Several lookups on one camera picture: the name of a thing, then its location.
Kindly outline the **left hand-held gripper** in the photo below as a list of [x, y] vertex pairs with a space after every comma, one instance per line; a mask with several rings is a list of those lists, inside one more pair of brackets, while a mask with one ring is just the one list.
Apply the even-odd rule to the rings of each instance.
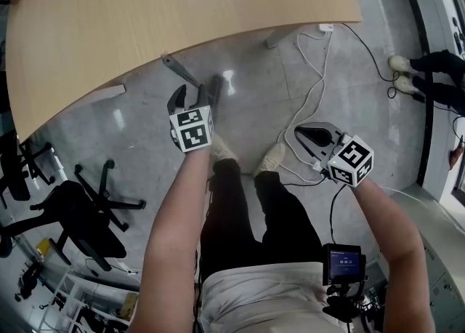
[[210, 146], [212, 141], [214, 123], [209, 106], [209, 93], [203, 84], [197, 90], [196, 102], [187, 111], [185, 84], [180, 86], [167, 102], [168, 113], [173, 114], [169, 117], [171, 136], [183, 153]]

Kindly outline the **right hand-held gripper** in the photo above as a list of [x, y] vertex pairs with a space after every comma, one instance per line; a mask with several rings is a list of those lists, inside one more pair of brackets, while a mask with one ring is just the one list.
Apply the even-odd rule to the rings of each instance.
[[357, 187], [373, 169], [374, 152], [359, 136], [328, 122], [308, 122], [294, 130], [296, 140], [315, 157], [312, 168], [336, 182]]

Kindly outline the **grey broom with metal handle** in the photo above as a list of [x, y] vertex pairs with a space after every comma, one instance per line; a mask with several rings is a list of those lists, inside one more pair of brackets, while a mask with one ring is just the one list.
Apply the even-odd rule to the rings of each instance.
[[[173, 56], [161, 55], [161, 60], [168, 69], [184, 79], [188, 84], [194, 86], [196, 90], [201, 84], [203, 84], [195, 79], [193, 75], [190, 74], [190, 72]], [[220, 75], [214, 75], [209, 82], [203, 84], [209, 93], [209, 106], [211, 107], [213, 115], [217, 113], [223, 83], [223, 78]]]

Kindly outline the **person's left forearm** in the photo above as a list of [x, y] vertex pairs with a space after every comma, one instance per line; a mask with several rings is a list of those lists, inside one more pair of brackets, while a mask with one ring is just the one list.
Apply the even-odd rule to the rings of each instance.
[[191, 333], [210, 149], [186, 154], [155, 216], [127, 333]]

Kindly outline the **person's right forearm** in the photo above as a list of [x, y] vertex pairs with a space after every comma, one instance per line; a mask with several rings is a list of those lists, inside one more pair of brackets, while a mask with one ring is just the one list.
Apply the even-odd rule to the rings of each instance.
[[418, 228], [372, 180], [364, 179], [352, 192], [389, 266], [384, 333], [435, 333]]

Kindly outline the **person's right shoe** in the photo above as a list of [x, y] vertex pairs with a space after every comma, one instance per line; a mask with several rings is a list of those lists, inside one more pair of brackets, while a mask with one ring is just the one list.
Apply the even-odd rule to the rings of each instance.
[[265, 153], [259, 166], [254, 171], [254, 176], [258, 176], [262, 172], [274, 172], [284, 160], [286, 147], [283, 143], [274, 144], [268, 152]]

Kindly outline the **person's shoe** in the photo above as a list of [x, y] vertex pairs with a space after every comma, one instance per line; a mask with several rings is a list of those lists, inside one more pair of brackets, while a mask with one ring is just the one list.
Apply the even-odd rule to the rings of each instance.
[[417, 88], [414, 87], [412, 79], [408, 76], [399, 75], [393, 81], [393, 85], [398, 92], [404, 94], [413, 95], [417, 92]]
[[400, 73], [410, 73], [412, 71], [410, 60], [400, 55], [390, 56], [388, 65], [393, 71]]
[[218, 134], [214, 134], [212, 137], [210, 155], [214, 163], [227, 159], [232, 159], [238, 162], [238, 157], [231, 151]]
[[254, 176], [258, 176], [262, 172], [274, 172], [284, 160], [286, 147], [283, 143], [274, 144], [268, 152], [265, 153], [259, 166], [254, 171]]

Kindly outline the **person's left shoe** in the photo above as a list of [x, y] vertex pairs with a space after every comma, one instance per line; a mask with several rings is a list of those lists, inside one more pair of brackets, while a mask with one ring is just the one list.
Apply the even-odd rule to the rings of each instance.
[[238, 162], [238, 157], [231, 151], [218, 134], [214, 134], [212, 137], [210, 155], [214, 163], [227, 159], [232, 159]]

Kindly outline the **light wooden desk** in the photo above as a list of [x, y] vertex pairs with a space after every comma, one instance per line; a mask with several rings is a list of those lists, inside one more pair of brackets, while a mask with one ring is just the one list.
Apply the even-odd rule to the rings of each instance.
[[6, 75], [17, 136], [164, 53], [243, 32], [358, 23], [357, 0], [19, 0]]

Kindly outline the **person's black trousers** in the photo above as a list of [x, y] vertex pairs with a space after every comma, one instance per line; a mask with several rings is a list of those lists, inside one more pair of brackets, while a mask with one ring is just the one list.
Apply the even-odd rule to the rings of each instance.
[[323, 246], [304, 206], [280, 181], [277, 172], [254, 178], [267, 229], [254, 238], [240, 167], [234, 159], [213, 166], [212, 193], [201, 232], [202, 278], [216, 272], [258, 265], [320, 262]]

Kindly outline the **black chest-mounted monitor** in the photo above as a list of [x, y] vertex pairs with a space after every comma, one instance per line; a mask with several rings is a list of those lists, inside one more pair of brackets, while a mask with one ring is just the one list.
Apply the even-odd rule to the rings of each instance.
[[323, 245], [323, 286], [327, 286], [328, 296], [324, 313], [346, 324], [360, 315], [365, 265], [360, 246]]

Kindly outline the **black office chair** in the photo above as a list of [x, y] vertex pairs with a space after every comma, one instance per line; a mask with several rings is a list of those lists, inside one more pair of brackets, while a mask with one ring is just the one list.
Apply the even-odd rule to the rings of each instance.
[[108, 171], [114, 167], [113, 160], [105, 162], [99, 190], [95, 191], [81, 176], [83, 167], [75, 165], [74, 175], [78, 179], [76, 182], [64, 181], [54, 187], [41, 203], [30, 206], [31, 210], [41, 212], [39, 216], [0, 228], [0, 258], [6, 258], [11, 254], [13, 237], [33, 228], [58, 222], [62, 226], [62, 233], [57, 241], [50, 239], [49, 244], [66, 265], [70, 265], [71, 261], [65, 256], [63, 249], [66, 241], [70, 239], [101, 269], [111, 271], [112, 266], [107, 259], [125, 258], [126, 249], [110, 229], [110, 224], [115, 224], [123, 232], [129, 229], [129, 224], [120, 222], [113, 210], [142, 210], [146, 206], [144, 200], [132, 204], [109, 199], [106, 191]]
[[26, 178], [40, 177], [47, 185], [55, 182], [51, 176], [47, 178], [36, 163], [36, 158], [50, 151], [52, 144], [46, 142], [44, 147], [33, 153], [30, 141], [17, 143], [17, 135], [14, 131], [0, 137], [0, 199], [7, 208], [3, 192], [8, 189], [12, 198], [16, 201], [28, 201], [31, 195], [26, 184]]

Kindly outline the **red cloth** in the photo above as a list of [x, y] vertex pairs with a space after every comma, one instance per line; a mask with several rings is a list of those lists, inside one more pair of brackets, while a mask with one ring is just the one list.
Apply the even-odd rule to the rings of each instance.
[[464, 142], [460, 140], [457, 147], [454, 150], [449, 152], [448, 161], [449, 161], [450, 170], [452, 170], [454, 166], [457, 164], [463, 152], [464, 152]]

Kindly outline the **person's white shirt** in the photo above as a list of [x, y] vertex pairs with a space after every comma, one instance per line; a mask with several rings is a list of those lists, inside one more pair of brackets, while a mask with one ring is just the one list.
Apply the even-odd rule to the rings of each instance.
[[328, 296], [320, 262], [216, 272], [203, 283], [204, 333], [348, 333], [323, 312]]

